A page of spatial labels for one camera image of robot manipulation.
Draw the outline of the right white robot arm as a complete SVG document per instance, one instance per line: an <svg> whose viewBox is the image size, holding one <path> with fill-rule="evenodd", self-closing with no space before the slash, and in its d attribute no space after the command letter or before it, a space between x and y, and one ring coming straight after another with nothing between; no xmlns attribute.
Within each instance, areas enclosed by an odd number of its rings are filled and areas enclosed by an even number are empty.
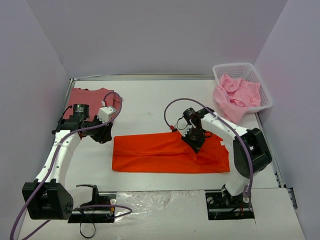
<svg viewBox="0 0 320 240"><path fill-rule="evenodd" d="M231 147L236 172L221 188L221 199L229 207L238 203L240 196L244 203L249 204L254 176L272 162L265 137L258 128L238 126L210 111L210 108L198 111L192 107L186 109L182 114L186 127L178 129L181 140L199 153L205 144L206 133L211 133Z"/></svg>

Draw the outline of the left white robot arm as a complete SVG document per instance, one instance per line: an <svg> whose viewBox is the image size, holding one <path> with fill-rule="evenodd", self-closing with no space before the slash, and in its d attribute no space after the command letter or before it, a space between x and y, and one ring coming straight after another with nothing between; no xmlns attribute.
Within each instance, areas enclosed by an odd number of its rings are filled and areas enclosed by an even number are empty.
<svg viewBox="0 0 320 240"><path fill-rule="evenodd" d="M32 220L67 220L82 205L89 209L101 203L96 185L80 184L66 189L66 175L74 152L82 138L91 137L104 144L112 140L111 130L117 110L102 106L93 120L89 105L74 104L68 118L61 117L52 131L55 141L49 156L33 182L26 182L22 195Z"/></svg>

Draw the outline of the orange t shirt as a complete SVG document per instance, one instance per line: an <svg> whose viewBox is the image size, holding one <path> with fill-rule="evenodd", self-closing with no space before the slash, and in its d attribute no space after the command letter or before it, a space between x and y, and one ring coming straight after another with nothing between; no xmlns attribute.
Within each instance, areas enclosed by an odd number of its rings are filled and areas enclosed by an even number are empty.
<svg viewBox="0 0 320 240"><path fill-rule="evenodd" d="M206 133L202 148L195 153L179 132L116 136L111 167L122 173L228 173L229 152L222 141Z"/></svg>

